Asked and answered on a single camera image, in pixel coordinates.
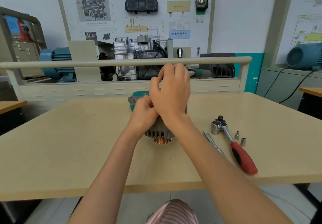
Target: diagram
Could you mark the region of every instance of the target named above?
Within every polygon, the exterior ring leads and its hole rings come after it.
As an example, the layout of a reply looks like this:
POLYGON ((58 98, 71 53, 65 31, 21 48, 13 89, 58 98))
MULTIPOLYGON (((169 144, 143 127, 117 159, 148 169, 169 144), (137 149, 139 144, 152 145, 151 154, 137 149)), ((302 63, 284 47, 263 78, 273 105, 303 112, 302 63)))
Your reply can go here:
POLYGON ((76 0, 80 22, 111 20, 109 0, 76 0))
POLYGON ((322 42, 322 15, 299 15, 290 50, 303 43, 322 42))

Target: small socket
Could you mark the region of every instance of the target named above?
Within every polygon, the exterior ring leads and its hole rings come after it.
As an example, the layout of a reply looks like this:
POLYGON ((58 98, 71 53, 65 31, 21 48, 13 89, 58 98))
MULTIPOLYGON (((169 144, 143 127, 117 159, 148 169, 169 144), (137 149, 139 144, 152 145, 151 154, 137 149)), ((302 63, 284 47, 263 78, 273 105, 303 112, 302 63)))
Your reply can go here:
POLYGON ((246 145, 246 138, 241 138, 240 145, 244 147, 246 145))
POLYGON ((238 140, 239 139, 239 132, 237 131, 235 134, 235 139, 238 140))

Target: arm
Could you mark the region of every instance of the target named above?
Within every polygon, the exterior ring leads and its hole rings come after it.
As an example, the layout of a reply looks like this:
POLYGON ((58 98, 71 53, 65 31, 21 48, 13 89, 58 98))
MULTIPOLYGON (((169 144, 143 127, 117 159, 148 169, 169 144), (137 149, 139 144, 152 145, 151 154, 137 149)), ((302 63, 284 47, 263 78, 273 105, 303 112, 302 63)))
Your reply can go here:
POLYGON ((182 65, 166 64, 153 78, 150 96, 165 125, 178 138, 210 192, 225 223, 289 223, 288 217, 222 156, 193 125, 184 109, 190 76, 182 65))
POLYGON ((68 224, 116 223, 134 148, 158 114, 149 96, 140 98, 131 119, 68 224))

